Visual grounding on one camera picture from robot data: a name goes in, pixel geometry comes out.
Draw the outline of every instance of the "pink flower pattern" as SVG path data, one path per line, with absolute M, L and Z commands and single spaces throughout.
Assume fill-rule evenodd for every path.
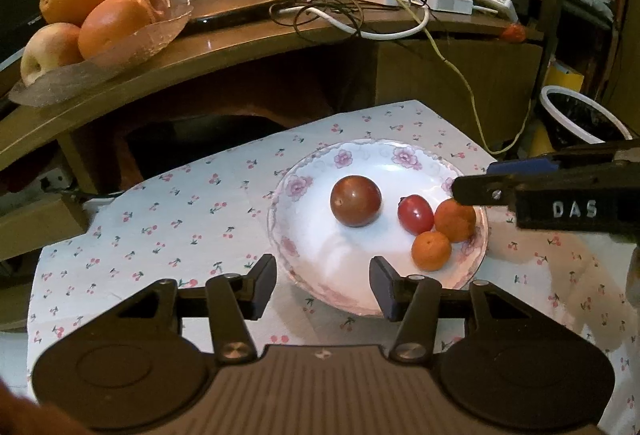
M 245 274 L 263 253 L 272 252 L 264 233 L 267 211 L 292 164 L 316 148 L 372 137 L 412 144 L 391 153 L 406 169 L 420 169 L 419 147 L 437 152 L 466 174 L 480 174 L 492 161 L 481 147 L 414 101 L 332 116 L 146 180 L 102 208 L 89 233 L 42 250 L 30 299 L 29 361 L 36 361 L 59 337 L 160 278 L 192 288 L 219 274 Z M 340 148 L 332 150 L 330 165 L 338 155 Z M 347 159 L 342 155 L 339 160 L 352 165 Z M 442 188 L 447 194 L 451 182 Z M 313 183 L 305 177 L 286 179 L 285 198 L 302 198 Z M 620 432 L 617 425 L 604 421 L 601 427 L 610 435 L 628 435 L 638 424 L 634 396 L 640 389 L 629 366 L 640 355 L 638 322 L 624 288 L 607 275 L 611 264 L 599 263 L 574 235 L 520 231 L 505 208 L 488 212 L 490 250 L 475 277 L 492 281 L 571 328 L 587 325 L 583 336 L 603 349 L 611 348 L 616 392 L 609 407 L 616 414 L 603 419 L 616 417 L 628 429 Z M 194 234 L 196 245 L 191 244 Z M 472 248 L 473 241 L 462 245 Z M 154 249 L 160 251 L 153 255 Z M 303 252 L 301 245 L 286 241 L 281 249 L 284 256 Z M 302 274 L 292 271 L 291 276 L 300 279 Z M 370 333 L 364 334 L 369 330 L 366 322 L 304 293 L 283 291 L 290 285 L 286 277 L 278 278 L 277 285 L 271 307 L 278 306 L 278 313 L 252 325 L 258 349 L 265 343 L 371 342 Z M 326 296 L 349 300 L 332 295 L 330 288 Z M 566 313 L 575 317 L 575 325 Z M 297 328 L 301 320 L 310 322 L 313 338 L 301 334 L 307 332 L 306 326 Z M 436 349 L 448 349 L 463 335 L 455 325 L 438 330 Z
M 338 155 L 334 157 L 335 167 L 338 169 L 346 168 L 353 163 L 353 156 L 350 151 L 340 150 L 338 151 Z

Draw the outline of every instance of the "tablecloth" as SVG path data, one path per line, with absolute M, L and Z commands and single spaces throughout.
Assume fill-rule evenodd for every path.
M 356 138 L 418 144 L 465 174 L 481 174 L 492 161 L 425 105 L 407 101 L 334 115 L 149 179 L 102 208 L 85 235 L 42 250 L 29 310 L 29 377 L 47 347 L 157 279 L 189 288 L 217 274 L 245 274 L 271 251 L 266 214 L 281 177 L 315 150 Z M 620 277 L 630 249 L 616 255 L 626 259 L 600 261 L 577 235 L 517 230 L 505 208 L 488 209 L 488 217 L 490 245 L 476 277 L 606 352 L 616 390 L 600 425 L 610 434 L 636 435 L 638 313 L 626 301 Z M 248 327 L 259 349 L 267 343 L 388 347 L 398 328 L 314 300 L 282 272 L 262 319 Z M 206 320 L 185 320 L 184 336 L 212 350 Z M 441 320 L 436 349 L 462 336 L 462 321 Z

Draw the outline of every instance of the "cloth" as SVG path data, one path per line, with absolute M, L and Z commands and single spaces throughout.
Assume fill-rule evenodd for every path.
M 245 274 L 271 252 L 266 212 L 287 170 L 327 145 L 371 137 L 418 144 L 465 174 L 484 173 L 493 161 L 429 108 L 408 101 L 334 115 L 147 180 L 101 208 L 85 235 L 42 250 L 30 304 L 29 371 L 58 339 L 157 279 L 189 288 L 217 274 Z M 626 274 L 631 250 L 611 251 L 612 259 L 601 262 L 577 235 L 519 231 L 504 208 L 488 209 L 488 217 L 489 249 L 476 277 L 603 349 L 616 370 L 616 391 L 601 427 L 635 435 L 638 314 L 626 301 L 624 277 L 611 272 L 623 267 Z M 262 319 L 248 328 L 261 349 L 267 343 L 388 347 L 398 326 L 327 306 L 280 272 Z M 462 320 L 440 321 L 436 350 L 463 335 Z M 206 319 L 186 320 L 184 336 L 212 350 Z

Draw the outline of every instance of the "fruit bowl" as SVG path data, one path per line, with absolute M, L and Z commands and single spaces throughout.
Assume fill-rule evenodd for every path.
M 182 32 L 192 10 L 188 5 L 172 7 L 165 13 L 164 21 L 141 28 L 90 60 L 56 68 L 29 86 L 16 82 L 8 97 L 17 104 L 43 107 L 109 81 L 164 49 Z
M 373 180 L 382 192 L 380 217 L 365 227 L 346 227 L 334 217 L 330 194 L 347 175 Z M 381 317 L 369 287 L 369 261 L 384 256 L 401 276 L 425 274 L 444 288 L 460 289 L 478 270 L 488 242 L 486 212 L 476 211 L 476 233 L 452 244 L 449 261 L 436 272 L 411 259 L 414 236 L 398 222 L 398 202 L 413 193 L 435 210 L 451 198 L 460 170 L 416 145 L 361 139 L 328 146 L 293 166 L 280 181 L 268 213 L 268 232 L 279 264 L 311 296 L 357 316 Z

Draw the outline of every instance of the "red object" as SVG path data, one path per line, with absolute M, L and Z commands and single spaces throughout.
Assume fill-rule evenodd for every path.
M 420 195 L 409 195 L 400 199 L 398 220 L 412 235 L 426 233 L 433 228 L 433 209 Z
M 520 23 L 512 23 L 500 34 L 500 39 L 507 43 L 522 43 L 527 39 L 527 30 Z

